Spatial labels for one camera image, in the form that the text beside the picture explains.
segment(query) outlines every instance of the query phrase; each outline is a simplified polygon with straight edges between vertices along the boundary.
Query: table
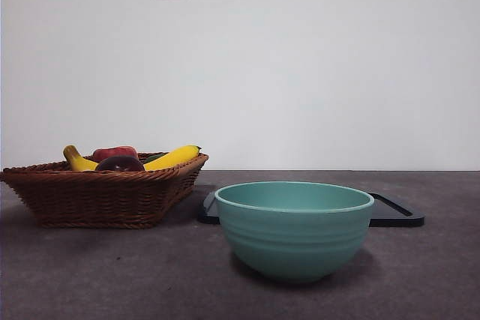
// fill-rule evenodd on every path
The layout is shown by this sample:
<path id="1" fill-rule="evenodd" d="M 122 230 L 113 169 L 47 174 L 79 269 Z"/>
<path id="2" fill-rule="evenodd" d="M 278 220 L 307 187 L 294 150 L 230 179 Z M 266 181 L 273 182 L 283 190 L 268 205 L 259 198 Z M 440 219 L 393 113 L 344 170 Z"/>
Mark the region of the table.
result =
<path id="1" fill-rule="evenodd" d="M 315 181 L 395 196 L 415 228 L 369 228 L 354 259 L 319 282 L 268 280 L 197 210 L 219 187 Z M 1 318 L 479 319 L 480 172 L 201 171 L 152 229 L 42 229 L 1 188 Z"/>

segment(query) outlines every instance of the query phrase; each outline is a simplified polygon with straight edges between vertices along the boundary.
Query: yellow banana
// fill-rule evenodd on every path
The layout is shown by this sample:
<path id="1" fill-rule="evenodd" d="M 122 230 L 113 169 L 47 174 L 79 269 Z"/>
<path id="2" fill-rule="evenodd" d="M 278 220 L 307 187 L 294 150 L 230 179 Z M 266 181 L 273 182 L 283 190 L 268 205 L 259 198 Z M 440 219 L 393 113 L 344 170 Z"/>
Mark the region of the yellow banana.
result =
<path id="1" fill-rule="evenodd" d="M 63 149 L 63 155 L 65 156 L 65 159 L 67 159 L 74 172 L 95 170 L 98 165 L 98 163 L 95 161 L 91 161 L 82 157 L 77 148 L 75 148 L 73 145 L 65 146 Z"/>
<path id="2" fill-rule="evenodd" d="M 170 168 L 180 163 L 185 163 L 189 160 L 195 158 L 201 148 L 196 145 L 185 145 L 175 150 L 172 150 L 170 153 L 165 154 L 158 159 L 151 161 L 150 163 L 144 164 L 145 170 L 161 170 L 165 168 Z"/>

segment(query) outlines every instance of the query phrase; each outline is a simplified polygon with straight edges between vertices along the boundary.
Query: brown wicker basket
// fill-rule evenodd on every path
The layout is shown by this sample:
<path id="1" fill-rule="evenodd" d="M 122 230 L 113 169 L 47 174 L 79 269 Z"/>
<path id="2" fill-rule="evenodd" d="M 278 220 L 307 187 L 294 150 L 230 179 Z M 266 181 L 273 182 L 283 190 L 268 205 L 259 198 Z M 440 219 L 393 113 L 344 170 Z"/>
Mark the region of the brown wicker basket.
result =
<path id="1" fill-rule="evenodd" d="M 139 153 L 139 158 L 154 154 L 161 153 Z M 186 163 L 149 172 L 72 172 L 61 161 L 6 168 L 0 181 L 15 191 L 39 226 L 144 229 L 158 224 L 192 191 L 208 158 L 200 153 Z"/>

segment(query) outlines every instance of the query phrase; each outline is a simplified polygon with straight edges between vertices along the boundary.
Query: ceramic bowl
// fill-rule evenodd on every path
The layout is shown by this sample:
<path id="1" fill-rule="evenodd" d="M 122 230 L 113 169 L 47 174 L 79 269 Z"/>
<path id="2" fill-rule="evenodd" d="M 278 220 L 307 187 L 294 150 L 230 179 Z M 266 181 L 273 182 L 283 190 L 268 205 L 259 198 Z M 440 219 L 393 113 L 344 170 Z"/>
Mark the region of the ceramic bowl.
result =
<path id="1" fill-rule="evenodd" d="M 345 265 L 362 246 L 374 198 L 332 184 L 262 181 L 215 192 L 232 251 L 276 280 L 309 283 Z"/>

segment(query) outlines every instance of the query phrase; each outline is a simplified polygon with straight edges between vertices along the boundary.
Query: black cutting board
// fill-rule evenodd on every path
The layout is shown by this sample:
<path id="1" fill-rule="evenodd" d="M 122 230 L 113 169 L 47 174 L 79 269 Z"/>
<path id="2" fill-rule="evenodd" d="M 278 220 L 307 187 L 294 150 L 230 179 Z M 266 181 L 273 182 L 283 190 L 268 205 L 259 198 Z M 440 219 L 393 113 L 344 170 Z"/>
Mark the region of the black cutting board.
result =
<path id="1" fill-rule="evenodd" d="M 425 223 L 424 214 L 392 197 L 386 198 L 380 194 L 369 193 L 375 199 L 370 226 L 422 226 Z M 200 205 L 198 221 L 207 224 L 219 224 L 215 192 L 207 195 Z"/>

